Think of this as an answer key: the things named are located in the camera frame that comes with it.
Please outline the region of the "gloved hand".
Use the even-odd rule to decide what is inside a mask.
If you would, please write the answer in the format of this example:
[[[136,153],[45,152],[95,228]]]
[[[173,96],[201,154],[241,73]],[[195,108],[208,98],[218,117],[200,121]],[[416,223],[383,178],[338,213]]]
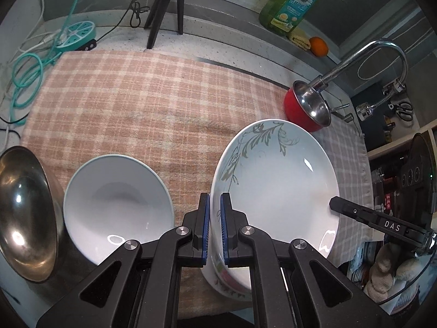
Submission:
[[[399,245],[384,244],[370,268],[364,293],[377,304],[397,301],[404,292],[410,290],[410,286],[416,287],[413,281],[423,268],[419,258],[404,260]]]

